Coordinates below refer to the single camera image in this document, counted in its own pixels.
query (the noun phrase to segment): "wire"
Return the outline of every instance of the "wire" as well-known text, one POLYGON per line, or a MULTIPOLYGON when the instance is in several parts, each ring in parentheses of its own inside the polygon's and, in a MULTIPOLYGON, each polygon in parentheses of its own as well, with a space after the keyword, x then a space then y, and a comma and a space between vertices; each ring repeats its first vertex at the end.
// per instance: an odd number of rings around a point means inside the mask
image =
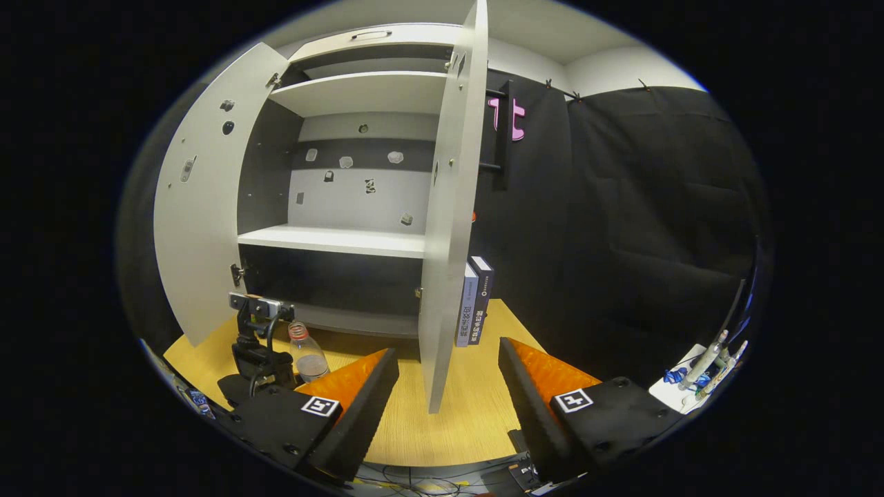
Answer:
POLYGON ((256 371, 255 374, 252 375, 252 379, 250 379, 248 381, 248 397, 249 398, 255 396, 255 382, 258 380, 259 376, 261 376, 261 370, 256 371))
POLYGON ((276 370, 276 365, 273 363, 273 328, 276 327, 276 324, 279 322, 279 313, 276 313, 276 316, 271 320, 270 327, 267 328, 267 359, 270 361, 271 372, 276 370))
MULTIPOLYGON (((505 461, 505 462, 502 462, 502 463, 496 463, 496 464, 493 464, 493 465, 491 465, 491 466, 489 466, 489 467, 490 467, 490 468, 493 468, 493 467, 500 466, 500 465, 502 465, 502 464, 510 464, 511 462, 512 462, 512 458, 510 458, 509 460, 507 460, 507 461, 505 461)), ((372 468, 371 466, 369 466, 367 463, 362 463, 362 465, 365 466, 366 468, 369 468, 370 470, 376 470, 376 469, 372 468)), ((466 487, 474 487, 474 486, 481 486, 481 487, 484 487, 484 488, 487 489, 487 488, 490 487, 490 486, 494 486, 494 485, 502 485, 502 484, 507 483, 507 481, 508 481, 508 480, 505 480, 505 481, 499 481, 499 482, 493 482, 493 483, 485 483, 485 484, 481 484, 481 485, 477 485, 477 484, 475 484, 475 483, 470 484, 470 483, 468 482, 466 485, 462 485, 462 484, 459 484, 459 483, 454 483, 453 481, 450 481, 450 480, 448 479, 448 478, 456 478, 456 477, 459 477, 459 476, 467 475, 467 474, 469 474, 469 473, 474 473, 474 472, 476 472, 476 471, 470 471, 470 472, 468 472, 468 473, 462 473, 461 475, 454 475, 454 476, 451 476, 451 477, 433 477, 433 476, 428 476, 428 477, 425 477, 425 478, 421 478, 421 480, 419 480, 417 483, 421 483, 421 482, 423 482, 424 480, 427 480, 427 479, 429 479, 429 480, 439 480, 439 481, 444 481, 444 482, 446 482, 448 485, 453 486, 454 489, 455 489, 454 492, 446 492, 446 493, 429 493, 429 492, 426 492, 426 491, 424 491, 424 490, 420 490, 419 488, 417 488, 417 487, 412 483, 412 475, 411 475, 411 468, 410 468, 410 467, 408 468, 408 486, 405 486, 404 483, 399 483, 399 482, 396 482, 396 481, 393 481, 392 479, 390 479, 390 477, 387 476, 387 474, 386 474, 388 468, 390 468, 390 464, 385 465, 385 466, 384 466, 383 468, 381 468, 381 470, 380 470, 380 473, 381 473, 381 475, 383 475, 384 480, 379 480, 379 479, 375 479, 375 478, 367 478, 367 477, 363 477, 363 476, 359 476, 359 475, 356 475, 356 477, 359 478, 359 479, 361 479, 361 480, 364 480, 364 481, 371 481, 371 482, 377 482, 377 483, 389 483, 389 484, 393 484, 393 485, 397 486, 397 487, 400 489, 400 490, 396 490, 395 493, 391 493, 391 494, 389 494, 388 496, 384 496, 384 497, 390 497, 390 496, 392 496, 392 495, 396 495, 396 494, 401 495, 402 497, 406 497, 406 496, 402 493, 402 490, 407 490, 407 491, 409 491, 409 492, 411 492, 411 493, 415 493, 415 494, 419 495, 420 497, 457 497, 458 495, 461 495, 461 494, 466 494, 466 495, 479 495, 479 493, 475 493, 475 492, 466 492, 466 491, 463 490, 463 488, 466 488, 466 487)))

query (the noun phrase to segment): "wooden table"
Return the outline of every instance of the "wooden table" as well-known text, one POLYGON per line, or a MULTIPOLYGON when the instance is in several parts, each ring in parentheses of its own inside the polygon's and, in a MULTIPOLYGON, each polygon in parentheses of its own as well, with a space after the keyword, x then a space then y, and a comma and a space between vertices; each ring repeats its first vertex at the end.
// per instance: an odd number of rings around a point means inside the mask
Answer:
MULTIPOLYGON (((438 414, 427 414, 417 340, 314 329, 310 334, 323 348, 332 371, 381 348, 396 348, 399 381, 365 456, 367 463, 450 466, 515 454, 507 432, 520 426, 498 369, 499 339, 512 337, 540 350, 543 348, 500 299, 492 299, 488 305, 482 342, 466 348, 453 346, 438 414)), ((164 357, 201 392, 229 408, 217 381, 236 373, 231 354, 236 336, 236 321, 232 318, 197 347, 192 347, 182 336, 164 357)), ((274 333, 273 347, 277 351, 289 349, 284 326, 274 333)))

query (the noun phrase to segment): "bottle cap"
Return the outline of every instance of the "bottle cap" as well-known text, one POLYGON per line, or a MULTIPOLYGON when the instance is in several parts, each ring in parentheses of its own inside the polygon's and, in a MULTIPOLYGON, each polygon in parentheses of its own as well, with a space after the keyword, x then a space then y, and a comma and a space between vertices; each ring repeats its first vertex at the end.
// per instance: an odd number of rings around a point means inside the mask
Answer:
POLYGON ((307 326, 305 326, 301 321, 293 321, 288 326, 288 337, 292 340, 303 340, 307 338, 307 326))

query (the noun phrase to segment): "plastic bottle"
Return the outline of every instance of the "plastic bottle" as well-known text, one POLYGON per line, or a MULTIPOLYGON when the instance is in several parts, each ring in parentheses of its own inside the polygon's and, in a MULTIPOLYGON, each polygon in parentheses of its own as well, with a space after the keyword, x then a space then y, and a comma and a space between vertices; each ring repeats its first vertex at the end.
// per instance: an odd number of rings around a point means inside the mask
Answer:
POLYGON ((325 353, 310 337, 307 326, 300 321, 293 321, 288 326, 288 338, 292 341, 292 359, 294 368, 305 383, 321 378, 329 373, 329 364, 325 353))

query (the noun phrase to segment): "wall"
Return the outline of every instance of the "wall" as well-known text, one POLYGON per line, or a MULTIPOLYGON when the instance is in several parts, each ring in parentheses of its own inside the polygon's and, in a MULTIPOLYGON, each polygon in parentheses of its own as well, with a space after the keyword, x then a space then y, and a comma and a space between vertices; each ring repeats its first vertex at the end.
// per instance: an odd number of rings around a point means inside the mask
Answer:
POLYGON ((565 67, 568 80, 581 96, 624 88, 681 87, 706 91, 686 72, 647 47, 604 50, 565 67))
POLYGON ((488 68, 516 74, 540 83, 546 83, 546 80, 552 78, 554 88, 571 91, 564 65, 528 49, 494 38, 488 39, 488 68))

